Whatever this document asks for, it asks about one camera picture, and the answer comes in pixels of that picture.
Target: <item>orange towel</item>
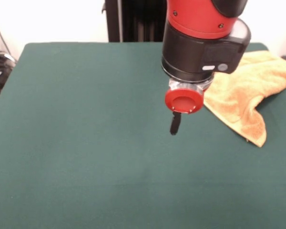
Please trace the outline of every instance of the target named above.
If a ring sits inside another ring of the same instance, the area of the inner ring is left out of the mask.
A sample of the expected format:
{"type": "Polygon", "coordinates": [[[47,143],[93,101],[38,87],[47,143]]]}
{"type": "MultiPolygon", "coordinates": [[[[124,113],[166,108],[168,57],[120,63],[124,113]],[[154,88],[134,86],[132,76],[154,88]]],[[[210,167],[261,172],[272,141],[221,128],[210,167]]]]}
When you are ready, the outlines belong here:
{"type": "Polygon", "coordinates": [[[231,129],[262,147],[263,117],[255,109],[266,97],[286,89],[286,61],[269,51],[247,52],[232,74],[216,73],[204,104],[231,129]]]}

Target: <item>green tablecloth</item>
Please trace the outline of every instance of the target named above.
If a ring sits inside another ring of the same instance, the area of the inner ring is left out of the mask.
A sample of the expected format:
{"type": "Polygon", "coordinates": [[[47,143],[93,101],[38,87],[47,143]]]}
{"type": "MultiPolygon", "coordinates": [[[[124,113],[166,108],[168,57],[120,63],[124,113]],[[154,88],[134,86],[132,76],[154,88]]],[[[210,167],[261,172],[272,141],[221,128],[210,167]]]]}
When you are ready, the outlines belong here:
{"type": "Polygon", "coordinates": [[[0,229],[286,229],[286,90],[259,106],[263,148],[205,108],[171,136],[161,47],[25,47],[0,96],[0,229]]]}

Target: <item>black metal frame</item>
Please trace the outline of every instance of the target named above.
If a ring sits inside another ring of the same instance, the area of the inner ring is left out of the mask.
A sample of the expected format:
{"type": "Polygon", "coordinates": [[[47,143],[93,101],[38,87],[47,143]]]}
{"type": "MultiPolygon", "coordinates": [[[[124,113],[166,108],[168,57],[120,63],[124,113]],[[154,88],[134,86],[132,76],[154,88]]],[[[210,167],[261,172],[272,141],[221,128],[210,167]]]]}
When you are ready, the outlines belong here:
{"type": "Polygon", "coordinates": [[[105,0],[109,42],[120,42],[118,0],[105,0]]]}

